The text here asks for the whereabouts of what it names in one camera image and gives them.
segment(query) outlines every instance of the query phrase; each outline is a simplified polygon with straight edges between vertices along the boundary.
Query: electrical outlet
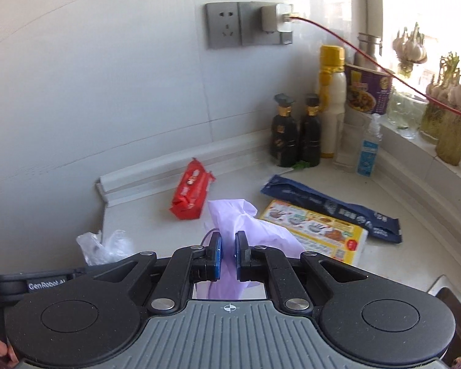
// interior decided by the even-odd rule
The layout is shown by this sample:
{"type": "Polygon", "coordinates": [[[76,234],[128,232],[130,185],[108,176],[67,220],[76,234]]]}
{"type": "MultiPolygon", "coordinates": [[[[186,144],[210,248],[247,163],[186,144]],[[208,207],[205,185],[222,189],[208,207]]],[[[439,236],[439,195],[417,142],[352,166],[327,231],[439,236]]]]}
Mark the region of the electrical outlet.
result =
{"type": "Polygon", "coordinates": [[[210,48],[241,45],[239,9],[236,2],[207,3],[208,40],[210,48]]]}

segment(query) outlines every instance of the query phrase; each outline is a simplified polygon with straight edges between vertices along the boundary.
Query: plant in jar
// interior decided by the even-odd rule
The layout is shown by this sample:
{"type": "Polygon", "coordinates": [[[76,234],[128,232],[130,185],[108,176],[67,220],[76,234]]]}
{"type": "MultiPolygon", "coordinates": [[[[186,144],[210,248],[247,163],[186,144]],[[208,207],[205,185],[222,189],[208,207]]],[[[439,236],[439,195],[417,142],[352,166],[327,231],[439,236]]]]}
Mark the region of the plant in jar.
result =
{"type": "MultiPolygon", "coordinates": [[[[461,83],[460,70],[454,69],[449,76],[447,88],[438,93],[436,97],[440,102],[461,112],[461,83]]],[[[450,165],[459,165],[461,160],[461,116],[445,110],[440,126],[440,135],[435,151],[440,159],[450,165]]]]}
{"type": "MultiPolygon", "coordinates": [[[[446,57],[441,56],[437,82],[434,82],[435,77],[432,77],[432,81],[427,86],[425,94],[447,104],[449,86],[454,81],[456,71],[459,70],[458,64],[459,56],[453,54],[452,51],[446,57]]],[[[443,115],[444,110],[432,101],[429,101],[420,124],[420,134],[424,139],[434,144],[437,143],[440,136],[443,115]]]]}

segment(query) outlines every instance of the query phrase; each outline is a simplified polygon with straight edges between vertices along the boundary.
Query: window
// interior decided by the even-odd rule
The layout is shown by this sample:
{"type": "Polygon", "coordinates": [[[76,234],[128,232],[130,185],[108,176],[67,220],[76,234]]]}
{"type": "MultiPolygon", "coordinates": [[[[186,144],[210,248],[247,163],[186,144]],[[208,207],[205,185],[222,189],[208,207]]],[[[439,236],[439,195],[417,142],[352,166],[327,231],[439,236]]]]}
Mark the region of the window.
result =
{"type": "Polygon", "coordinates": [[[398,59],[392,49],[392,41],[397,31],[408,34],[413,31],[415,22],[420,32],[425,34],[427,62],[413,69],[409,83],[425,92],[425,87],[435,74],[439,73],[439,59],[450,51],[461,57],[461,0],[382,0],[383,40],[382,58],[388,68],[396,71],[398,59]]]}

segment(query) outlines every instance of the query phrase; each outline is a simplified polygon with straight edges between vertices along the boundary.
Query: red snack package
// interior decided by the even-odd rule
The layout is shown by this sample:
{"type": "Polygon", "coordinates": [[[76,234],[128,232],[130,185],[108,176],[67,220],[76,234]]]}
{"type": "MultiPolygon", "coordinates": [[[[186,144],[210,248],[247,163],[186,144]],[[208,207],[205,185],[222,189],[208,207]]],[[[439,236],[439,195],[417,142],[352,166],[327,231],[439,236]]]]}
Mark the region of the red snack package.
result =
{"type": "Polygon", "coordinates": [[[193,158],[172,197],[170,211],[179,219],[198,219],[208,188],[214,180],[212,172],[206,172],[202,163],[193,158]]]}

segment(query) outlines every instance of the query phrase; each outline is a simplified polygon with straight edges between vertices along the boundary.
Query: dark glass bottle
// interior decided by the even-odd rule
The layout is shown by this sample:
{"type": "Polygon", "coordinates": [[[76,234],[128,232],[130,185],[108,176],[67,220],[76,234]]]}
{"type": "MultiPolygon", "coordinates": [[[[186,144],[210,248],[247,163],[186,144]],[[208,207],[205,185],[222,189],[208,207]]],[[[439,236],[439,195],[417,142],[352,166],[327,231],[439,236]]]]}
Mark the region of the dark glass bottle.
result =
{"type": "Polygon", "coordinates": [[[270,153],[278,166],[289,168],[297,162],[299,131],[294,118],[290,116],[294,100],[283,93],[275,96],[278,115],[271,122],[270,153]]]}
{"type": "Polygon", "coordinates": [[[317,94],[306,94],[307,114],[301,123],[300,159],[311,166],[319,165],[321,158],[321,123],[317,117],[319,104],[317,94]]]}

